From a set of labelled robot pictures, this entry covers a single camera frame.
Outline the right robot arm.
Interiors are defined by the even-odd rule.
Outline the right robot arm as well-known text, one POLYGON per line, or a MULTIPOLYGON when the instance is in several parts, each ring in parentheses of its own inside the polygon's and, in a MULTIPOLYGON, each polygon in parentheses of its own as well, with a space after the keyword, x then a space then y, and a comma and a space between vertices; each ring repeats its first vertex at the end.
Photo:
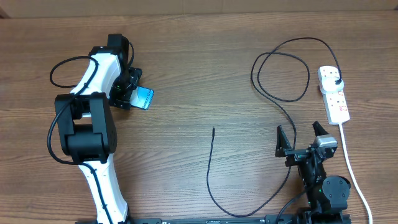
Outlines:
POLYGON ((293 149, 281 126, 277 127, 276 157, 286 158, 287 167, 298 167, 304 190, 291 199, 270 221, 276 223, 350 223, 348 208, 350 181, 342 176, 328 176, 323 162, 334 156, 338 141, 323 129, 319 122, 312 124, 315 140, 305 149, 293 149), (297 210, 293 215, 284 212, 293 202, 306 195, 308 207, 297 210))

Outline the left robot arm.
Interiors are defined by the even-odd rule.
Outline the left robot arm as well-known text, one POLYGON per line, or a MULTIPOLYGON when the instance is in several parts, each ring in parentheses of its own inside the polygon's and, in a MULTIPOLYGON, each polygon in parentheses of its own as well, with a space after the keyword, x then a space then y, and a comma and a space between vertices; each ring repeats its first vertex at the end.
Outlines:
POLYGON ((85 175, 96 205, 95 223, 130 223, 114 168, 117 132, 111 108, 134 106, 142 71, 131 66, 133 47, 122 34, 110 34, 105 46, 93 47, 85 58, 89 64, 80 82, 55 99, 49 131, 58 129, 62 151, 71 157, 68 164, 85 175))

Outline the blue screen smartphone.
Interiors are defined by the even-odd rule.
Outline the blue screen smartphone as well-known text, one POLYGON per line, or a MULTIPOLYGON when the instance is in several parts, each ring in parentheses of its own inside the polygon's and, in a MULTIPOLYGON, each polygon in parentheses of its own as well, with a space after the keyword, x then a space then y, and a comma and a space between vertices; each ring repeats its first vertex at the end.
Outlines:
POLYGON ((131 95, 130 105, 142 110, 148 110, 154 96, 154 91, 138 86, 131 95))

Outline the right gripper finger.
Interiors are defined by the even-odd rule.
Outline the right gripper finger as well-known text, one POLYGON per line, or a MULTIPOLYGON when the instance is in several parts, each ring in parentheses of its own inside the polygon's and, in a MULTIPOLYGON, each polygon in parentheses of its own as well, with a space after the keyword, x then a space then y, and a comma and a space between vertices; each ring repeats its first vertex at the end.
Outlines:
POLYGON ((312 124, 312 127, 316 136, 323 136, 328 134, 328 132, 321 126, 321 124, 318 121, 315 121, 312 124))
POLYGON ((275 148, 276 157, 286 157, 287 154, 292 151, 292 146, 282 128, 282 126, 277 127, 277 144, 275 148))

